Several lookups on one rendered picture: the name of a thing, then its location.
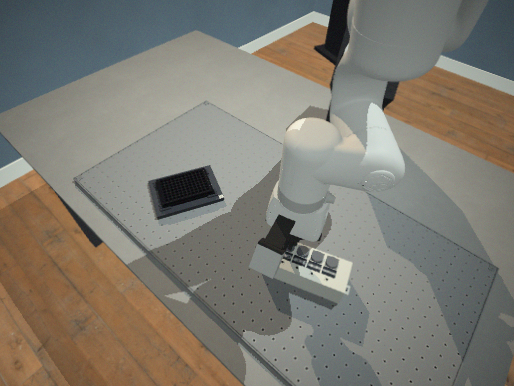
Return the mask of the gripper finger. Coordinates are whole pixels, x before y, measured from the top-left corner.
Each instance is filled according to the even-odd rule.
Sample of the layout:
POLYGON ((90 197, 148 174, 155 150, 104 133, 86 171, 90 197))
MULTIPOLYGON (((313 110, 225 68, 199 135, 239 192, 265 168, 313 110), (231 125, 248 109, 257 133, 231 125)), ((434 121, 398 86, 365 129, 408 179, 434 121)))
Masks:
POLYGON ((289 245, 289 241, 290 241, 290 239, 291 239, 291 236, 292 236, 292 235, 291 235, 291 234, 289 234, 289 236, 288 236, 288 238, 287 238, 287 240, 286 240, 286 242, 285 242, 285 244, 284 244, 284 248, 288 248, 288 245, 289 245))
MULTIPOLYGON (((322 236, 322 233, 321 233, 321 235, 320 235, 320 238, 319 238, 317 241, 320 241, 321 236, 322 236)), ((299 238, 299 237, 297 237, 297 236, 292 235, 292 236, 291 236, 291 239, 290 239, 290 241, 289 241, 288 249, 291 251, 291 249, 292 249, 293 245, 294 245, 294 246, 297 246, 297 242, 299 242, 300 240, 305 240, 305 239, 302 239, 302 238, 299 238)))

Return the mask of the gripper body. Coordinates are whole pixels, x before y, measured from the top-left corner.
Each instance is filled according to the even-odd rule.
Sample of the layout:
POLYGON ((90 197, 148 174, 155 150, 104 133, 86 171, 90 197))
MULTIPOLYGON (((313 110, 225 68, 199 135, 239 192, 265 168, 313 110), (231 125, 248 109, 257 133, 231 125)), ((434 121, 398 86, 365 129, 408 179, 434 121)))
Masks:
POLYGON ((267 209, 266 222, 273 226, 278 215, 296 221, 290 234, 308 241, 317 241, 322 233, 325 221, 327 219, 329 204, 323 203, 317 211, 309 214, 298 214, 286 209, 278 198, 278 182, 277 181, 267 209), (308 216, 309 215, 309 216, 308 216), (326 216, 325 216, 326 215, 326 216), (325 219, 324 219, 325 218, 325 219), (315 221, 314 221, 315 220, 315 221))

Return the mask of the beige button panel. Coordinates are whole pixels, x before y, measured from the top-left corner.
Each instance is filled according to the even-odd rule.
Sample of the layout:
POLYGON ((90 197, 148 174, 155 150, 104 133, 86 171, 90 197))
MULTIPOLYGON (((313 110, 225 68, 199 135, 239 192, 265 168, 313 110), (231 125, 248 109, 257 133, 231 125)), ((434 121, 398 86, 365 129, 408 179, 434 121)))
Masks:
POLYGON ((274 278, 339 303, 349 294, 351 267, 352 262, 297 243, 291 251, 286 248, 274 278))

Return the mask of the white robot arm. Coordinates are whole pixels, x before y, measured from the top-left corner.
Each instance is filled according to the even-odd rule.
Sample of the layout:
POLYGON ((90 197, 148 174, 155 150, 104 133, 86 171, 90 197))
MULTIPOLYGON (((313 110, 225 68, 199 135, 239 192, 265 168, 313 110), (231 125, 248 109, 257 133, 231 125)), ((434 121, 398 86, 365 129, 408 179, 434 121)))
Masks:
MULTIPOLYGON (((334 204, 330 184, 379 192, 402 180, 404 160, 382 109, 387 83, 416 79, 459 48, 488 1, 350 0, 330 123, 304 118, 284 136, 277 194, 286 209, 309 214, 334 204)), ((278 215, 249 267, 273 279, 295 222, 278 215)))

